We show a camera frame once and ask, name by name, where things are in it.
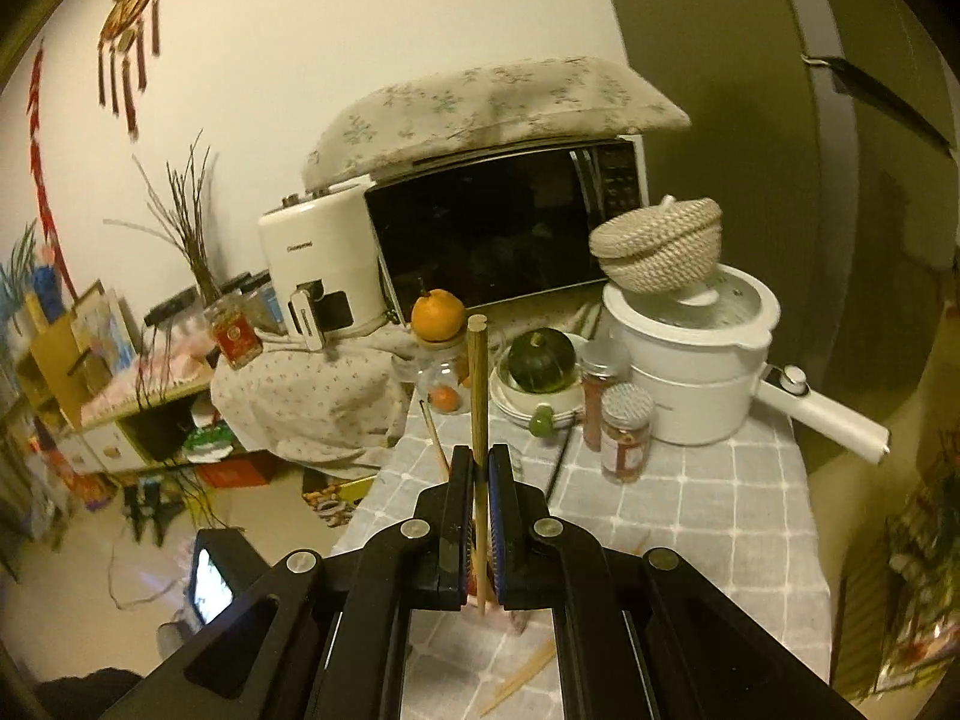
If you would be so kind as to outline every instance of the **white air fryer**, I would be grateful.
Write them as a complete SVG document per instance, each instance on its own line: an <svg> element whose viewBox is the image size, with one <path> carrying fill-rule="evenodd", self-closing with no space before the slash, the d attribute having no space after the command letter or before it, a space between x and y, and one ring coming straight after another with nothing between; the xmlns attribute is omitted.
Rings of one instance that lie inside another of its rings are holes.
<svg viewBox="0 0 960 720"><path fill-rule="evenodd" d="M287 331L308 349L365 335L385 319L368 181L260 218L260 244Z"/></svg>

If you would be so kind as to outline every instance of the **glass lid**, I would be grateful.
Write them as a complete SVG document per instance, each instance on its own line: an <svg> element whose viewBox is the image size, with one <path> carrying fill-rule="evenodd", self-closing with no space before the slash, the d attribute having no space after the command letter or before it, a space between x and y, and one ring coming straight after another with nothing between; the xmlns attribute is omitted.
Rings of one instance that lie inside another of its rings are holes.
<svg viewBox="0 0 960 720"><path fill-rule="evenodd" d="M688 330L723 330L760 315L760 293L742 278L714 269L704 281L661 295L624 293L627 305L654 322Z"/></svg>

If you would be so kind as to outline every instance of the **gray door trim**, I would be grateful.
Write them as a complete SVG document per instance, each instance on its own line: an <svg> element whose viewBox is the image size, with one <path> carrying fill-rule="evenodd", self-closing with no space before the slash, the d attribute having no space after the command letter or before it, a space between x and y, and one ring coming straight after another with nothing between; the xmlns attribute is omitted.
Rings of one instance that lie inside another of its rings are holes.
<svg viewBox="0 0 960 720"><path fill-rule="evenodd" d="M790 1L806 55L842 57L843 44L829 0ZM803 62L803 57L798 56L797 61ZM810 384L822 388L853 271L860 147L853 99L834 91L829 69L813 67L808 72L820 146L819 230L798 363Z"/></svg>

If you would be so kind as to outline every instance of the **microwave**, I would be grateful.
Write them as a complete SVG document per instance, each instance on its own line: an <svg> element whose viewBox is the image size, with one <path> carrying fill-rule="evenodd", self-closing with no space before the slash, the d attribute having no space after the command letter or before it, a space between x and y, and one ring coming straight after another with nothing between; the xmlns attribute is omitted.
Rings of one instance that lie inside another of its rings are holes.
<svg viewBox="0 0 960 720"><path fill-rule="evenodd" d="M366 192L386 303L398 322L422 290L477 308L605 278L594 227L641 205L634 143L614 139L453 155Z"/></svg>

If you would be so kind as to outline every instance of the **pot control knob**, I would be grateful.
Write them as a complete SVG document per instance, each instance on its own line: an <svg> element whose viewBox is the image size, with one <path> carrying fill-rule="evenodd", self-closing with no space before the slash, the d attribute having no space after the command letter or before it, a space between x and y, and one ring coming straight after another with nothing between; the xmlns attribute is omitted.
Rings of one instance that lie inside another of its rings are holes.
<svg viewBox="0 0 960 720"><path fill-rule="evenodd" d="M781 386L791 395L805 395L810 390L805 372L796 365L786 365L781 370Z"/></svg>

